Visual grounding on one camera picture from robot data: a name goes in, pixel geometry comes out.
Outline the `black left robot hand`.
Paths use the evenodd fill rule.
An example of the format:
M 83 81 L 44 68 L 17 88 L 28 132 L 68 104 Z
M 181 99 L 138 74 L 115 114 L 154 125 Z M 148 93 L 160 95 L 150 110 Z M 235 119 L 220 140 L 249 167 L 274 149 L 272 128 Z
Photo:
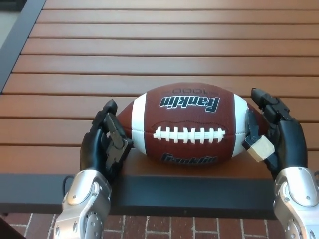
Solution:
M 80 170 L 94 169 L 112 185 L 133 147 L 116 117 L 118 106 L 109 100 L 98 111 L 80 149 Z

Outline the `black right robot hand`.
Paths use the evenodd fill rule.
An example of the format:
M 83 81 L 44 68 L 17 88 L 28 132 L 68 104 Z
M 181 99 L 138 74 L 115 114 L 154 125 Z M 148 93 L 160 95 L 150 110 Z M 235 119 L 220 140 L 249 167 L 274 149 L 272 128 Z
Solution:
M 306 140 L 300 123 L 290 115 L 289 107 L 277 97 L 259 88 L 251 89 L 251 99 L 268 122 L 266 134 L 260 134 L 253 110 L 245 114 L 245 139 L 242 146 L 256 161 L 263 161 L 272 178 L 286 168 L 308 166 Z

